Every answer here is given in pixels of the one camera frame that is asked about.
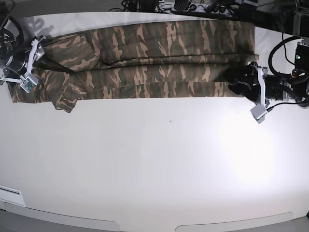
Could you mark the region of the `white label plate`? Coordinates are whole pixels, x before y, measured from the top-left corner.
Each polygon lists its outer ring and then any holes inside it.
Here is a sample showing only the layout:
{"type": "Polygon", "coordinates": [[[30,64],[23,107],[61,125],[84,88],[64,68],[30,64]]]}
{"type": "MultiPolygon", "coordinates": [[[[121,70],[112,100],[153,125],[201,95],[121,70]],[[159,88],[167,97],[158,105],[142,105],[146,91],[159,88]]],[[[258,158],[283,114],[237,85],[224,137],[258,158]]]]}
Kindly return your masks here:
{"type": "Polygon", "coordinates": [[[0,186],[0,200],[5,203],[26,207],[22,193],[18,189],[0,186]]]}

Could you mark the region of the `camouflage T-shirt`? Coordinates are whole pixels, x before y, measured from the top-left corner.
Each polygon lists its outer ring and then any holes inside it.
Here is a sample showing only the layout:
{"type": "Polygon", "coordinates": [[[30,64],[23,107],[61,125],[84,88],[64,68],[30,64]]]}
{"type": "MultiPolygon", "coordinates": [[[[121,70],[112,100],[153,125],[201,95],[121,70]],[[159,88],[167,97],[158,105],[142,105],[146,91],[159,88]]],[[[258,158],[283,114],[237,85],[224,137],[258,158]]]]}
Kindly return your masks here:
{"type": "Polygon", "coordinates": [[[255,26],[193,20],[91,29],[49,39],[44,49],[74,74],[34,68],[42,82],[12,102],[51,102],[71,112],[80,100],[232,97],[222,74],[256,61],[255,26]]]}

